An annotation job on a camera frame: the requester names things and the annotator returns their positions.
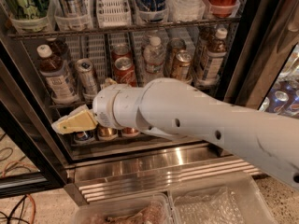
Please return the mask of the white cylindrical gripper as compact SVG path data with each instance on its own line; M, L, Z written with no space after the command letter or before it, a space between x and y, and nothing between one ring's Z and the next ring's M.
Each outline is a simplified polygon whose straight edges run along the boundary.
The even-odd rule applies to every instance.
M129 127L127 92L131 86L116 84L114 79L107 77L100 88L102 90L93 99L93 112L86 105L81 105L53 122L52 129L56 133L67 134L94 130L98 123L115 129Z

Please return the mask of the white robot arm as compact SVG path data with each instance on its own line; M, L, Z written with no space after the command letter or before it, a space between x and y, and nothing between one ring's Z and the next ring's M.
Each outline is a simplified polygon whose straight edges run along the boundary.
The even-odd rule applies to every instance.
M52 123L56 133L89 131L97 124L135 128L169 140L205 140L299 189L299 120L231 105L176 79L138 88L113 84Z

